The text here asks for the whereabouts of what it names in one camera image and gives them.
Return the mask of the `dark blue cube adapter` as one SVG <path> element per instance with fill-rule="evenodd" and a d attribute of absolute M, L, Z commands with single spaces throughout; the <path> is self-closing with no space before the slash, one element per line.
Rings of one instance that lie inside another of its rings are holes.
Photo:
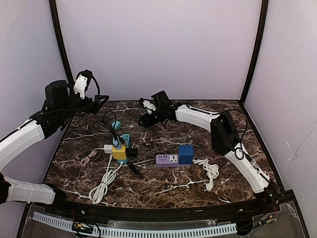
<path fill-rule="evenodd" d="M 194 148 L 192 145 L 179 145 L 179 159 L 178 164 L 181 166 L 189 167 L 193 163 Z"/>

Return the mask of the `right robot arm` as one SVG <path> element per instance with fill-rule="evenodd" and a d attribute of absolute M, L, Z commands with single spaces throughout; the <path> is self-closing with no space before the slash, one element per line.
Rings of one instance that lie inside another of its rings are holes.
<path fill-rule="evenodd" d="M 276 198 L 274 184 L 247 152 L 229 110 L 208 112 L 189 104 L 172 103 L 166 97 L 151 100 L 141 98 L 139 104 L 146 110 L 139 119 L 140 126 L 149 128 L 159 122 L 178 121 L 207 130 L 211 133 L 212 149 L 235 165 L 250 184 L 257 199 L 271 202 Z"/>

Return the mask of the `white USB charger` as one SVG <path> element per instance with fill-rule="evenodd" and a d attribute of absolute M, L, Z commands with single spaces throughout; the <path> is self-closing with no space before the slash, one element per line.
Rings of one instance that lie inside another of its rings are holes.
<path fill-rule="evenodd" d="M 112 145 L 104 145 L 103 151 L 105 154 L 111 154 L 112 153 Z"/>

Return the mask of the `light blue USB charger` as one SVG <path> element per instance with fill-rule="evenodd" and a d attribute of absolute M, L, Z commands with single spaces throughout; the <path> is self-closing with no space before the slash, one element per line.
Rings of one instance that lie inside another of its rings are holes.
<path fill-rule="evenodd" d="M 112 138 L 112 145 L 115 149 L 120 149 L 121 148 L 121 144 L 120 144 L 120 140 L 118 137 L 113 137 Z"/>

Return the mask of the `teal power strip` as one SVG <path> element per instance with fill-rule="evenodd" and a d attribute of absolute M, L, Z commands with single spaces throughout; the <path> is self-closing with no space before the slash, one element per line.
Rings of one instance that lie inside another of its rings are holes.
<path fill-rule="evenodd" d="M 124 146 L 125 149 L 130 148 L 130 134 L 129 133 L 124 133 L 120 136 L 123 140 L 124 140 Z M 117 163 L 123 163 L 123 164 L 127 164 L 127 162 L 129 161 L 129 157 L 126 156 L 126 159 L 117 159 Z"/>

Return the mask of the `yellow cube plug adapter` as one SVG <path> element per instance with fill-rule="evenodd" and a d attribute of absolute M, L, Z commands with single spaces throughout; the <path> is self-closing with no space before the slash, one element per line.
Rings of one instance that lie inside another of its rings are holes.
<path fill-rule="evenodd" d="M 126 159 L 126 149 L 125 146 L 121 146 L 120 149 L 115 149 L 112 147 L 112 155 L 114 159 Z"/>

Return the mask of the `black power adapter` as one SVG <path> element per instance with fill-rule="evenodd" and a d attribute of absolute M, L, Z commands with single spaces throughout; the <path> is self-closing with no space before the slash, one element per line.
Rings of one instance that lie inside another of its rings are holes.
<path fill-rule="evenodd" d="M 132 161 L 138 157 L 138 149 L 137 148 L 127 148 L 126 155 L 127 155 L 127 159 L 128 159 L 128 161 L 127 161 L 128 168 L 135 175 L 139 176 L 140 175 L 139 170 L 132 163 Z"/>

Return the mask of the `purple power strip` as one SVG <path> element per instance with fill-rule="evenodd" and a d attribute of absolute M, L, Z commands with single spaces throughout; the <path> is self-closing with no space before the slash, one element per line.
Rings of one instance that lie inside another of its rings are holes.
<path fill-rule="evenodd" d="M 190 167 L 191 164 L 180 164 L 178 154 L 159 154 L 156 155 L 157 168 L 176 168 Z"/>

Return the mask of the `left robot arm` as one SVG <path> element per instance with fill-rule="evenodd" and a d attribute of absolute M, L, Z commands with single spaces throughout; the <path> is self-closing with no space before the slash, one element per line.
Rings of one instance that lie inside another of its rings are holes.
<path fill-rule="evenodd" d="M 22 152 L 66 128 L 76 113 L 96 114 L 109 96 L 101 95 L 97 85 L 95 97 L 87 97 L 85 93 L 91 81 L 97 83 L 93 73 L 86 69 L 78 73 L 72 84 L 57 80 L 47 85 L 41 110 L 0 140 L 0 168 L 3 170 Z M 64 197 L 65 193 L 53 185 L 0 176 L 2 204 L 14 201 L 51 205 Z"/>

